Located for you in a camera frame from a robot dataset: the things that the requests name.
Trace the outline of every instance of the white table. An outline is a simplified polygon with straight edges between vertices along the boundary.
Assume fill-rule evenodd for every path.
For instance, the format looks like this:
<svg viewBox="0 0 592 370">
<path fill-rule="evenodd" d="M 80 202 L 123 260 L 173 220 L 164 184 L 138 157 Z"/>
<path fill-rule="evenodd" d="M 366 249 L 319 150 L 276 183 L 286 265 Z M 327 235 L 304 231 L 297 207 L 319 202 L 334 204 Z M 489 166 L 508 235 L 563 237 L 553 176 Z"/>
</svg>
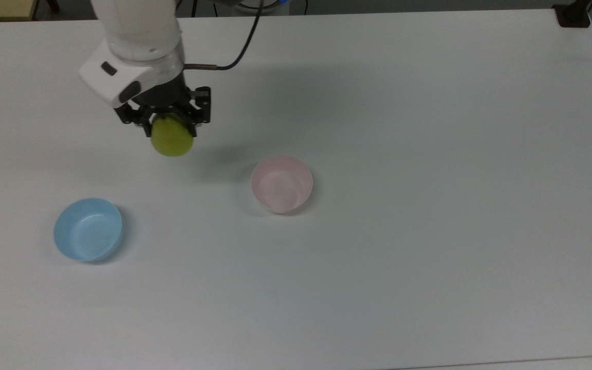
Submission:
<svg viewBox="0 0 592 370">
<path fill-rule="evenodd" d="M 592 370 L 592 358 L 461 365 L 448 370 Z"/>
<path fill-rule="evenodd" d="M 251 19 L 181 20 L 228 63 Z M 352 370 L 592 356 L 592 28 L 552 10 L 262 19 L 185 157 L 76 71 L 97 22 L 0 24 L 0 368 Z M 275 216 L 249 175 L 303 159 Z M 83 197 L 129 226 L 71 262 Z"/>
</svg>

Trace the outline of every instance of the black clamp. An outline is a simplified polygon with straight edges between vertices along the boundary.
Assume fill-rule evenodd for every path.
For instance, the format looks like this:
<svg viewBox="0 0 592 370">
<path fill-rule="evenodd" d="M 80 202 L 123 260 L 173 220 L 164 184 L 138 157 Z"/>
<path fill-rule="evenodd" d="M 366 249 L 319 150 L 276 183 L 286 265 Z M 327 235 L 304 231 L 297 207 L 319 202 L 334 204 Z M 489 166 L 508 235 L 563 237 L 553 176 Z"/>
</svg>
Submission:
<svg viewBox="0 0 592 370">
<path fill-rule="evenodd" d="M 552 9 L 557 12 L 559 26 L 564 28 L 588 28 L 590 18 L 587 7 L 591 0 L 577 0 L 570 5 L 553 5 Z"/>
<path fill-rule="evenodd" d="M 143 99 L 137 98 L 133 99 L 135 103 L 139 104 L 137 109 L 132 108 L 129 103 L 124 103 L 122 106 L 114 108 L 114 110 L 122 123 L 133 123 L 143 128 L 148 138 L 152 136 L 150 119 L 155 114 L 176 115 L 194 138 L 197 136 L 196 128 L 204 123 L 209 123 L 211 120 L 211 89 L 208 86 L 198 87 L 195 91 L 190 91 L 185 85 L 176 100 L 167 105 L 146 105 Z M 193 100 L 195 107 L 191 105 L 191 100 Z"/>
</svg>

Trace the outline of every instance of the blue bowl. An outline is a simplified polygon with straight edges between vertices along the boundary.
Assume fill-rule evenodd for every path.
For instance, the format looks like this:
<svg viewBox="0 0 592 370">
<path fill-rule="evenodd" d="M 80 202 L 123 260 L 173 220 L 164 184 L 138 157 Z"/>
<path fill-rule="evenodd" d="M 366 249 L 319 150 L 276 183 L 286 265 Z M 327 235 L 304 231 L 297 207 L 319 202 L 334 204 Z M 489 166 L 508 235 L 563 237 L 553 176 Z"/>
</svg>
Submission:
<svg viewBox="0 0 592 370">
<path fill-rule="evenodd" d="M 116 251 L 121 240 L 120 211 L 104 199 L 82 199 L 70 204 L 54 225 L 56 247 L 73 260 L 104 260 Z"/>
</svg>

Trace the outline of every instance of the tennis ball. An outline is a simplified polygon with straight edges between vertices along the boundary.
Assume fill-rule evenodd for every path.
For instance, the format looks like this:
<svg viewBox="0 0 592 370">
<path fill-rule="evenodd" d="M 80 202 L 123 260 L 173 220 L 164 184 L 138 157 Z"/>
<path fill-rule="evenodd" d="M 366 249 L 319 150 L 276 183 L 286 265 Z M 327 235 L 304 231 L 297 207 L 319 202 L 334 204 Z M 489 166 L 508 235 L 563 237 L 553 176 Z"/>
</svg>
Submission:
<svg viewBox="0 0 592 370">
<path fill-rule="evenodd" d="M 174 115 L 156 115 L 150 142 L 160 154 L 179 157 L 191 149 L 193 136 Z"/>
</svg>

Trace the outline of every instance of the floor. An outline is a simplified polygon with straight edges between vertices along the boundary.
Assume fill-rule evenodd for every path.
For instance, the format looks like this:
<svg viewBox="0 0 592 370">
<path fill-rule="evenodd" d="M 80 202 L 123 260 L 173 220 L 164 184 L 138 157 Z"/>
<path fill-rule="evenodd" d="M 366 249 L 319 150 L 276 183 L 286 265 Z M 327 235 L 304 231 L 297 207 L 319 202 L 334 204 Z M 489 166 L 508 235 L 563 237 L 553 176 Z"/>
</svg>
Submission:
<svg viewBox="0 0 592 370">
<path fill-rule="evenodd" d="M 425 12 L 441 10 L 496 10 L 496 9 L 549 9 L 555 3 L 570 0 L 308 0 L 307 14 L 344 14 L 365 12 Z M 89 0 L 58 0 L 61 12 L 53 19 L 94 19 Z M 291 14 L 303 14 L 306 0 L 292 0 Z M 178 17 L 191 16 L 193 0 L 183 0 L 177 10 Z M 214 16 L 211 2 L 198 3 L 196 16 Z"/>
</svg>

